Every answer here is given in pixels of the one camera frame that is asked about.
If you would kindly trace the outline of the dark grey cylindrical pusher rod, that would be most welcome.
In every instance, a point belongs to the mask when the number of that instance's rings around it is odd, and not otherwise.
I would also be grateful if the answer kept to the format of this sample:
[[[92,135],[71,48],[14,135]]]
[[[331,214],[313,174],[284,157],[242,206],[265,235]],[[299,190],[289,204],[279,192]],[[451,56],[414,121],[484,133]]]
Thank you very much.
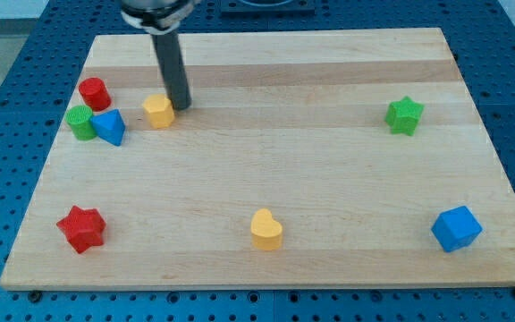
[[[164,35],[152,35],[152,42],[164,82],[166,95],[174,110],[185,110],[191,106],[190,85],[182,59],[178,33],[173,30]]]

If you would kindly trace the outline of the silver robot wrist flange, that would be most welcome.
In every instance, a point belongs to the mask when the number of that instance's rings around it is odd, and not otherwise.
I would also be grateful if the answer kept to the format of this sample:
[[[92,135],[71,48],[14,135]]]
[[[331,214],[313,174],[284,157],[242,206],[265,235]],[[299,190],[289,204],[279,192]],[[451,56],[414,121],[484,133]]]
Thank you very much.
[[[176,30],[200,0],[121,0],[123,20],[152,35]]]

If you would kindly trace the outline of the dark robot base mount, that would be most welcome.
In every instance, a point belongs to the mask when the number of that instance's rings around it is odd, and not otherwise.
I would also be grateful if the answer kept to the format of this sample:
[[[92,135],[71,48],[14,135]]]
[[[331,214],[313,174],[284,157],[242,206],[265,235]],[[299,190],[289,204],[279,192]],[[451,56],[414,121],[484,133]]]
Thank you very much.
[[[316,0],[220,0],[220,11],[225,15],[246,13],[314,13]]]

